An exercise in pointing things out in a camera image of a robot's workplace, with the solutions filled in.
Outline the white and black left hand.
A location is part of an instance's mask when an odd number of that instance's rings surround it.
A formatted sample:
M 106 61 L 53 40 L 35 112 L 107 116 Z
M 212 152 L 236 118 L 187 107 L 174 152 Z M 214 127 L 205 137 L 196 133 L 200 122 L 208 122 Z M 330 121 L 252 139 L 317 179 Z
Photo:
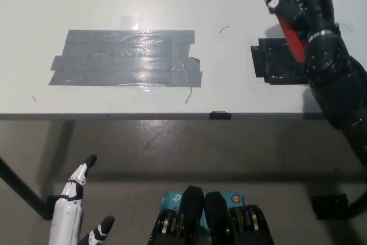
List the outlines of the white and black left hand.
M 100 224 L 81 237 L 83 223 L 84 185 L 88 172 L 97 156 L 90 155 L 66 181 L 56 200 L 49 234 L 49 244 L 104 244 L 115 222 L 113 216 L 105 217 Z

